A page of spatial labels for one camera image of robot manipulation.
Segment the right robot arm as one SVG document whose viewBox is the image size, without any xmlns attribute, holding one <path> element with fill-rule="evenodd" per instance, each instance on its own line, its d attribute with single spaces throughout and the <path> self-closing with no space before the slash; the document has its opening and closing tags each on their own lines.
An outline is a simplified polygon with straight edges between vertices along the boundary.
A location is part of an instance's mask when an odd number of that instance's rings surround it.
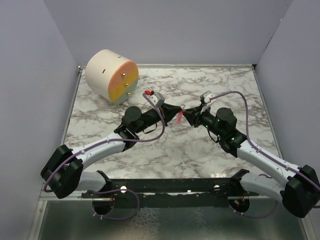
<svg viewBox="0 0 320 240">
<path fill-rule="evenodd" d="M 222 107 L 212 115 L 209 109 L 198 106 L 186 109 L 183 116 L 191 126 L 203 126 L 216 135 L 217 143 L 226 153 L 270 175 L 270 179 L 263 180 L 245 173 L 230 182 L 229 189 L 234 195 L 247 191 L 273 198 L 298 218 L 304 218 L 319 202 L 320 182 L 316 171 L 309 165 L 300 167 L 264 151 L 247 134 L 237 130 L 237 118 L 231 109 Z"/>
</svg>

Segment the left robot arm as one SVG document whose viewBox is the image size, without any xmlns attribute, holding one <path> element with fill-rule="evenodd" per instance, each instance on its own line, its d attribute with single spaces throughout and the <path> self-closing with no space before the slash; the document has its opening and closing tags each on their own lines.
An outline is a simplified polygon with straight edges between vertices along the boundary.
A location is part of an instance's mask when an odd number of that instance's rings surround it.
<svg viewBox="0 0 320 240">
<path fill-rule="evenodd" d="M 137 106 L 131 106 L 125 111 L 121 124 L 102 140 L 79 148 L 60 145 L 40 172 L 45 181 L 44 191 L 53 192 L 59 199 L 69 196 L 79 187 L 81 176 L 87 167 L 141 143 L 142 139 L 138 137 L 138 133 L 158 122 L 165 128 L 180 111 L 181 107 L 167 103 L 145 113 Z"/>
</svg>

